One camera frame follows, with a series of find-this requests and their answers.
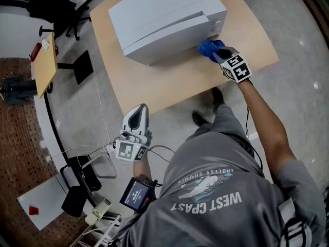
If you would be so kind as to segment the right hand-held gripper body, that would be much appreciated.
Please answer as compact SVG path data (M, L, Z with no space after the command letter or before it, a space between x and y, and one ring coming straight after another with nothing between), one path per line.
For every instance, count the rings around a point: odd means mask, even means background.
M227 46L219 47L218 51L220 50L223 52L222 58L224 59L224 63L220 64L220 67L226 78L236 83L249 80L251 69L240 53L235 48Z

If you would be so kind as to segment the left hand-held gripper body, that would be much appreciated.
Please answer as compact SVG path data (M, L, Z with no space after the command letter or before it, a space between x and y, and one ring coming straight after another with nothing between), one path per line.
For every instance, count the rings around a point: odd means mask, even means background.
M116 140L116 158L126 162L139 162L147 154L152 140L152 132L137 134L127 130L120 131L120 137Z

